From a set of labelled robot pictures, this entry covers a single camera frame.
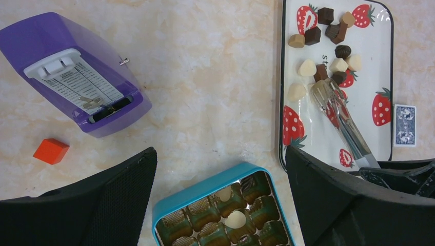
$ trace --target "playing card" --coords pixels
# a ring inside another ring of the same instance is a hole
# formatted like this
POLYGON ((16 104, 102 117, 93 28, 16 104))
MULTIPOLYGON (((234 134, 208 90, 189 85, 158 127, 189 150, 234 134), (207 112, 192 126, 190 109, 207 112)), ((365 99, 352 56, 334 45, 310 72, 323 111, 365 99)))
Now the playing card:
POLYGON ((415 106, 394 106, 394 146, 415 147, 416 139, 416 111, 415 106))

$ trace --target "blue tin box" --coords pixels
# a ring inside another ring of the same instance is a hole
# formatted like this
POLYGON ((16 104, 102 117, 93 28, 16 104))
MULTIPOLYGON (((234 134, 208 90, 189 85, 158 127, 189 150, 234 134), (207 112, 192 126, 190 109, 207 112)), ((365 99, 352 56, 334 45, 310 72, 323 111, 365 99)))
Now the blue tin box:
POLYGON ((269 172, 237 166, 159 201, 152 233, 160 246, 294 245, 269 172))

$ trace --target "strawberry print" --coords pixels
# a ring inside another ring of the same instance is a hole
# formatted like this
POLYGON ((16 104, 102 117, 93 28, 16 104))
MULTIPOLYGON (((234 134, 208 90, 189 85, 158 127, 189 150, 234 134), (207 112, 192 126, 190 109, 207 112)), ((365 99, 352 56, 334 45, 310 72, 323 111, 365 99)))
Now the strawberry print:
POLYGON ((340 164, 345 168, 353 168, 353 158, 349 151, 340 149, 340 164))
POLYGON ((369 25, 373 26, 373 12, 374 8, 368 4, 363 4, 356 7, 352 12, 353 17, 355 17, 355 26, 360 28, 366 28, 369 25))
POLYGON ((284 106, 283 144, 302 148, 302 142, 307 138, 304 125, 299 115, 289 106, 284 106))
MULTIPOLYGON (((341 90, 341 93, 343 94, 344 103, 345 103, 345 104, 348 104, 349 101, 347 100, 346 92, 344 92, 343 90, 341 90)), ((337 95, 337 97, 340 97, 340 94, 338 93, 338 91, 335 91, 335 94, 337 95)))
POLYGON ((346 79, 344 80, 343 83, 341 83, 339 85, 339 87, 341 87, 341 88, 348 88, 348 87, 353 85, 354 81, 357 81, 358 76, 355 74, 355 71, 351 71, 351 70, 347 69, 346 74, 347 74, 346 79))
POLYGON ((346 95, 346 92, 344 92, 343 90, 341 90, 341 93, 343 94, 343 97, 344 97, 344 102, 345 102, 346 104, 348 104, 348 103, 349 103, 349 101, 347 100, 347 95, 346 95))
POLYGON ((371 107, 371 115, 376 126, 383 126, 391 121, 391 92, 382 88, 383 92, 376 92, 371 107))
POLYGON ((317 8, 309 4, 308 6, 302 6, 298 9, 296 15, 296 23, 298 24, 299 34, 304 35, 305 31, 317 26, 317 8))
POLYGON ((339 119, 337 118, 337 114, 335 112, 335 108, 332 107, 332 105, 330 103, 327 104, 327 108, 326 108, 326 116, 328 117, 329 121, 332 123, 332 125, 335 128, 339 128, 339 119))

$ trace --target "red block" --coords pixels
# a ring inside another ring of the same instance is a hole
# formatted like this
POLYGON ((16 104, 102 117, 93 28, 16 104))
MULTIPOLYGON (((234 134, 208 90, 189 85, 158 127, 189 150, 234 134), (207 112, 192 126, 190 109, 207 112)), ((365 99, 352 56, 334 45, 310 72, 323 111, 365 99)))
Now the red block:
POLYGON ((47 138, 42 141, 33 157, 48 164, 54 165, 64 158, 69 146, 54 138, 47 138))

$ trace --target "milk chocolate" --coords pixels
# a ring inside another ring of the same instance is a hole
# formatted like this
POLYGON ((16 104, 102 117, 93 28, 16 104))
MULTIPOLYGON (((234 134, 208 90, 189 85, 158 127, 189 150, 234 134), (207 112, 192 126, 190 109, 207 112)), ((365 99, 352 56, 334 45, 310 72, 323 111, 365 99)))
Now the milk chocolate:
POLYGON ((319 80, 325 80, 328 77, 328 72, 326 71, 326 66, 325 64, 319 64, 315 67, 317 69, 315 75, 314 75, 314 80, 317 82, 319 80))
POLYGON ((346 37, 346 31, 347 31, 347 24, 346 23, 340 23, 339 24, 339 33, 338 33, 338 35, 337 35, 337 37, 335 37, 335 38, 333 38, 333 39, 331 39, 331 41, 334 43, 334 44, 339 44, 339 43, 341 43, 341 42, 343 42, 344 41, 344 38, 346 37))
POLYGON ((330 25, 334 21, 334 10, 330 8, 321 8, 317 11, 319 24, 330 25))
POLYGON ((352 53, 352 49, 347 45, 339 45, 335 49, 335 56, 337 58, 347 59, 352 53))
POLYGON ((329 25, 326 28, 326 36, 330 39, 334 39, 339 34, 340 27, 339 25, 329 25))
POLYGON ((305 32, 305 45, 314 45, 320 42, 322 31, 319 27, 311 28, 305 32))
POLYGON ((332 80, 334 80, 337 85, 340 85, 341 83, 346 80, 347 74, 346 72, 335 72, 334 75, 332 75, 332 80))

